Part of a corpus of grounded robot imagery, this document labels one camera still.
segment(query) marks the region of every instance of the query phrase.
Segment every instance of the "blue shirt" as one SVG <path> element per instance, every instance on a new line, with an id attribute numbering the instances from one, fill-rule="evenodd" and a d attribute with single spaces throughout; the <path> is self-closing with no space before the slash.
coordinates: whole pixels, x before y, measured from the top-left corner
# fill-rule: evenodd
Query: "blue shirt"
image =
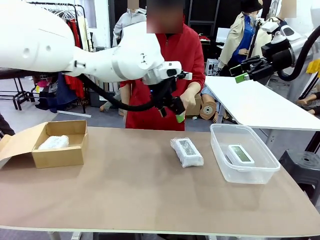
<path id="1" fill-rule="evenodd" d="M 247 59 L 246 55 L 239 55 L 239 50 L 240 49 L 247 49 L 249 50 L 250 44 L 252 41 L 252 37 L 255 34 L 255 29 L 253 26 L 251 26 L 251 19 L 248 15 L 244 15 L 244 33 L 243 33 L 243 38 L 238 46 L 238 48 L 234 51 L 232 54 L 231 59 L 233 61 L 236 61 L 238 63 L 241 63 L 242 61 Z"/>

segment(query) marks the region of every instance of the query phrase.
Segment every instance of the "beige coat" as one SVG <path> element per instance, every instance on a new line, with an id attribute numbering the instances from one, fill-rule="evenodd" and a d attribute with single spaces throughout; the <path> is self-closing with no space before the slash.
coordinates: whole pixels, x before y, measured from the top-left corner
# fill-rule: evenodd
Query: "beige coat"
<path id="1" fill-rule="evenodd" d="M 230 27 L 226 42 L 224 44 L 223 50 L 219 58 L 219 68 L 223 68 L 228 64 L 235 50 L 239 47 L 239 44 L 244 37 L 245 32 L 245 16 L 243 13 L 240 13 L 233 25 Z M 268 35 L 265 31 L 259 30 L 256 37 L 255 46 L 252 52 L 252 57 L 259 55 L 262 57 L 261 47 L 270 43 L 272 37 Z"/>

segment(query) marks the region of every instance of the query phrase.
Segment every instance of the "red jacket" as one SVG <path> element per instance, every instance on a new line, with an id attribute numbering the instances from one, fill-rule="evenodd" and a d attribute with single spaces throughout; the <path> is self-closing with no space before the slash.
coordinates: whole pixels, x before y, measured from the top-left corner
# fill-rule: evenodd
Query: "red jacket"
<path id="1" fill-rule="evenodd" d="M 183 25 L 183 33 L 174 34 L 167 39 L 165 34 L 156 34 L 165 61 L 179 61 L 182 70 L 193 73 L 192 81 L 179 79 L 177 90 L 173 96 L 180 96 L 192 82 L 203 87 L 205 83 L 204 55 L 198 34 L 187 25 Z M 131 84 L 129 105 L 137 106 L 150 101 L 150 90 L 141 80 L 121 83 L 121 87 Z M 157 108 L 143 112 L 128 112 L 125 127 L 128 129 L 151 129 L 184 131 L 185 123 L 178 123 L 175 114 L 167 109 L 167 116 L 161 117 Z"/>

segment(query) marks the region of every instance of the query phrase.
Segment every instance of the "person in red jacket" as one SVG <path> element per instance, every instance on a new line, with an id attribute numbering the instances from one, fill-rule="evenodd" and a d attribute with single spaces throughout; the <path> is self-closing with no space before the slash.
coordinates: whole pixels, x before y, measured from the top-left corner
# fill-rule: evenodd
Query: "person in red jacket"
<path id="1" fill-rule="evenodd" d="M 184 108 L 196 104 L 195 95 L 205 83 L 204 55 L 198 34 L 183 23 L 183 8 L 180 0 L 152 0 L 149 5 L 147 25 L 152 21 L 165 61 L 179 61 L 185 72 L 193 74 L 192 80 L 178 79 L 174 97 L 180 96 Z M 121 100 L 125 104 L 138 106 L 150 101 L 150 90 L 141 79 L 120 84 Z M 184 131 L 185 123 L 178 123 L 175 114 L 167 110 L 162 117 L 153 107 L 143 112 L 125 112 L 125 127 L 128 129 Z"/>

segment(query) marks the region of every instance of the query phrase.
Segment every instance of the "gray hoodie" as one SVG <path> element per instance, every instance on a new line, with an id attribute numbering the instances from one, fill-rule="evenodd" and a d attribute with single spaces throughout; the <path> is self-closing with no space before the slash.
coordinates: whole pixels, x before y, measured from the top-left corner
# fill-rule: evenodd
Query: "gray hoodie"
<path id="1" fill-rule="evenodd" d="M 122 37 L 121 31 L 123 30 L 123 28 L 132 24 L 147 21 L 146 13 L 147 10 L 144 10 L 142 8 L 137 9 L 135 12 L 131 12 L 131 10 L 128 9 L 114 26 L 112 47 L 118 46 L 117 39 Z"/>

